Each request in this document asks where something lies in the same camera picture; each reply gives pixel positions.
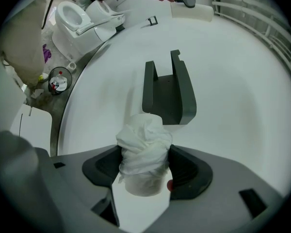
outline black slot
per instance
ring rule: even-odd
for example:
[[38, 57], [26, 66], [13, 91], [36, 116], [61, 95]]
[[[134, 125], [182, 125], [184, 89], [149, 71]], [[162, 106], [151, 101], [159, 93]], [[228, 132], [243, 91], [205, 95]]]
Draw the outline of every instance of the black slot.
[[63, 166], [65, 166], [65, 164], [62, 163], [62, 162], [54, 163], [54, 167], [55, 167], [56, 169], [58, 169], [58, 168], [60, 168], [60, 167], [63, 167]]
[[250, 214], [253, 218], [261, 214], [267, 206], [253, 189], [243, 190], [239, 192], [241, 198], [245, 202]]
[[120, 222], [116, 214], [116, 208], [113, 200], [112, 191], [109, 190], [107, 197], [99, 201], [93, 208], [92, 212], [101, 216], [103, 219], [119, 227]]

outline trash can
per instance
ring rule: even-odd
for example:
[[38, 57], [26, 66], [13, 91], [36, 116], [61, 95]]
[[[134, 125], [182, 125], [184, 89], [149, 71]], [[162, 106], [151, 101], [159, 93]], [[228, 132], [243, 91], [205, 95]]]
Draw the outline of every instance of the trash can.
[[64, 67], [54, 68], [48, 75], [48, 91], [52, 95], [59, 95], [69, 89], [72, 84], [72, 75]]

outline white panel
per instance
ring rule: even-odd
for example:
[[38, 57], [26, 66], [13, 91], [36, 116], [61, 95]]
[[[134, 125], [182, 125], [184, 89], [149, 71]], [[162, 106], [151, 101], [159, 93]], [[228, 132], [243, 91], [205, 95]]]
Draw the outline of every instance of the white panel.
[[37, 148], [45, 149], [50, 155], [50, 133], [52, 117], [50, 113], [32, 108], [30, 116], [23, 115], [20, 136]]
[[173, 18], [191, 18], [211, 22], [213, 8], [210, 6], [196, 4], [194, 8], [187, 8], [184, 4], [170, 3]]

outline red object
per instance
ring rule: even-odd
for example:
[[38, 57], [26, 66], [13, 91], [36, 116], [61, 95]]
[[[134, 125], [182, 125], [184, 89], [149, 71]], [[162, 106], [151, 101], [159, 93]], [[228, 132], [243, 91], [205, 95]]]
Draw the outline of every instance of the red object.
[[171, 192], [172, 190], [174, 190], [173, 187], [173, 180], [170, 180], [167, 182], [167, 189]]

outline purple cloth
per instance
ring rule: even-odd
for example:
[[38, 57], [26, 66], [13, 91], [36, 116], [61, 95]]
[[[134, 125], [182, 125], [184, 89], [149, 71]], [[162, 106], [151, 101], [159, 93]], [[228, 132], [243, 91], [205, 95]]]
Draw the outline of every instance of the purple cloth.
[[50, 53], [50, 50], [46, 49], [46, 44], [43, 45], [43, 54], [44, 54], [44, 62], [46, 63], [50, 57], [52, 57], [52, 54]]

